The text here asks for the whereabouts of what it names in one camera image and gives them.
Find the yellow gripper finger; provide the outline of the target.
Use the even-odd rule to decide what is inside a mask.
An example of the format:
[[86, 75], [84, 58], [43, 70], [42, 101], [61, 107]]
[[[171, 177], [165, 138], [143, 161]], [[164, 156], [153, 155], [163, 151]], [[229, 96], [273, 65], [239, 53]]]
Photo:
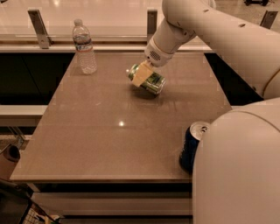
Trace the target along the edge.
[[140, 87], [152, 75], [152, 73], [152, 65], [146, 60], [138, 66], [132, 83], [136, 87]]

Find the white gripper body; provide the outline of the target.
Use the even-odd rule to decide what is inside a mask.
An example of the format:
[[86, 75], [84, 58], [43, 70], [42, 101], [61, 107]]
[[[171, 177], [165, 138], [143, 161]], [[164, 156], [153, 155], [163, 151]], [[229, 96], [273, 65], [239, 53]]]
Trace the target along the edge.
[[145, 47], [144, 54], [154, 67], [162, 67], [172, 58], [172, 50], [173, 46], [166, 41], [159, 41], [152, 37]]

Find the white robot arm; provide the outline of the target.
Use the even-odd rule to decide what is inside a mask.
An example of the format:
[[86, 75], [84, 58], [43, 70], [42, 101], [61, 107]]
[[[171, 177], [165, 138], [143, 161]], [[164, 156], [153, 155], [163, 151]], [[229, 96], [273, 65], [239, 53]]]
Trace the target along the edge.
[[214, 0], [162, 0], [164, 19], [132, 82], [139, 87], [199, 37], [237, 108], [211, 123], [192, 173], [193, 224], [280, 224], [278, 33], [215, 8]]

